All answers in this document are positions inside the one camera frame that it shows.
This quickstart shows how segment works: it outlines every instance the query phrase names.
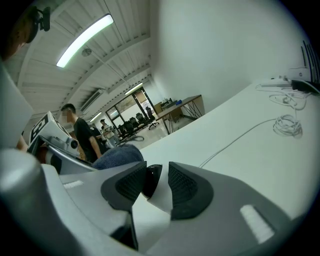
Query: person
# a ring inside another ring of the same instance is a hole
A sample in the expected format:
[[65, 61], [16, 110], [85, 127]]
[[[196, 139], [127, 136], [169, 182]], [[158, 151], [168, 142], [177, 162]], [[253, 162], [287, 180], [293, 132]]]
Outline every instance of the person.
[[119, 143], [118, 137], [113, 133], [113, 131], [111, 130], [111, 127], [106, 124], [104, 119], [101, 119], [100, 123], [102, 124], [101, 129], [102, 129], [103, 135], [109, 140], [111, 145], [115, 148], [116, 144]]
[[74, 105], [68, 103], [61, 108], [62, 118], [72, 123], [74, 134], [85, 154], [86, 160], [93, 163], [99, 159], [107, 149], [98, 141], [85, 120], [76, 115]]
[[101, 134], [101, 132], [93, 124], [91, 125], [90, 129], [93, 132], [93, 135], [97, 138], [97, 140], [100, 141], [102, 145], [104, 145], [107, 149], [110, 149], [106, 138]]
[[[11, 26], [10, 21], [4, 26], [2, 40], [0, 42], [0, 56], [2, 61], [7, 61], [25, 44], [30, 44], [38, 32], [38, 9], [36, 6], [30, 6], [19, 15], [19, 12], [13, 11], [12, 20], [17, 19]], [[28, 144], [23, 138], [22, 134], [19, 137], [16, 148], [18, 150], [27, 152]]]

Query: black office chair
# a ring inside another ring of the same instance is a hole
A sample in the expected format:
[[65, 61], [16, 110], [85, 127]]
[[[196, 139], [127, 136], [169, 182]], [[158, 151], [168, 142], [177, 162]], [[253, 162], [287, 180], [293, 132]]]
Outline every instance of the black office chair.
[[134, 117], [130, 118], [130, 122], [132, 123], [133, 128], [136, 128], [139, 126], [137, 120]]
[[125, 121], [124, 127], [125, 127], [126, 131], [129, 133], [129, 135], [134, 134], [134, 127], [130, 121]]
[[146, 107], [145, 108], [145, 110], [146, 110], [146, 112], [148, 113], [148, 117], [149, 117], [149, 119], [150, 119], [150, 121], [151, 121], [151, 124], [150, 124], [150, 126], [149, 126], [149, 130], [150, 130], [150, 128], [151, 128], [151, 126], [154, 126], [154, 127], [156, 127], [156, 124], [159, 124], [158, 122], [153, 122], [154, 120], [155, 120], [155, 117], [152, 115], [152, 111], [151, 111], [151, 108], [150, 107]]
[[138, 119], [139, 124], [148, 124], [150, 123], [150, 119], [147, 117], [144, 117], [141, 113], [137, 113], [135, 115], [135, 118]]
[[126, 134], [127, 131], [126, 131], [126, 128], [124, 125], [119, 124], [118, 128], [119, 128], [122, 135]]

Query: ceiling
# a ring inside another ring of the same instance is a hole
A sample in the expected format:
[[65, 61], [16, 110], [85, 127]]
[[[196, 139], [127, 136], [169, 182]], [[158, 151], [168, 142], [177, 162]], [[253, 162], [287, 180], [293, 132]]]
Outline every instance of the ceiling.
[[[39, 31], [5, 65], [35, 119], [47, 111], [57, 117], [66, 103], [79, 110], [98, 90], [104, 91], [85, 120], [106, 111], [133, 85], [147, 81], [150, 68], [149, 0], [41, 0], [38, 9], [51, 7], [51, 28]], [[65, 68], [56, 66], [68, 46], [96, 20], [111, 14], [114, 23], [92, 37]], [[92, 50], [84, 57], [82, 51]]]

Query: white table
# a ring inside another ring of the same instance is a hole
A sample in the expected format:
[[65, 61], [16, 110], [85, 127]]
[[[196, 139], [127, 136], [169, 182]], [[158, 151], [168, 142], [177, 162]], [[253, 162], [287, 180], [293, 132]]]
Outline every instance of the white table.
[[[148, 166], [169, 161], [199, 166], [254, 125], [284, 114], [294, 116], [292, 108], [271, 102], [271, 93], [256, 91], [256, 85], [252, 83], [203, 117], [143, 148]], [[309, 96], [297, 118], [301, 138], [277, 135], [270, 121], [251, 130], [204, 168], [244, 181], [292, 219], [307, 212], [320, 180], [320, 98]], [[170, 219], [141, 195], [133, 206], [133, 217], [141, 251], [161, 235]]]

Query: ceiling lamp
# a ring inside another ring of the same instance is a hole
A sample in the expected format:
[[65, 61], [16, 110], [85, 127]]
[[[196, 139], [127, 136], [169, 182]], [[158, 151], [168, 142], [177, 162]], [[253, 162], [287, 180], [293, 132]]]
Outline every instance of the ceiling lamp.
[[56, 64], [58, 67], [64, 68], [70, 59], [75, 55], [75, 53], [96, 33], [109, 26], [114, 22], [113, 18], [110, 14], [103, 16], [95, 23], [93, 23], [90, 27], [88, 27], [81, 35], [77, 37], [76, 40], [69, 46], [68, 49], [64, 52], [64, 54], [59, 59]]
[[138, 87], [142, 86], [143, 83], [139, 83], [137, 86], [133, 87], [131, 90], [128, 90], [125, 95], [128, 95], [129, 93], [132, 93], [133, 91], [135, 91]]
[[96, 114], [95, 117], [90, 120], [90, 123], [91, 123], [93, 120], [95, 120], [101, 113], [102, 113], [102, 112], [99, 112], [98, 114]]

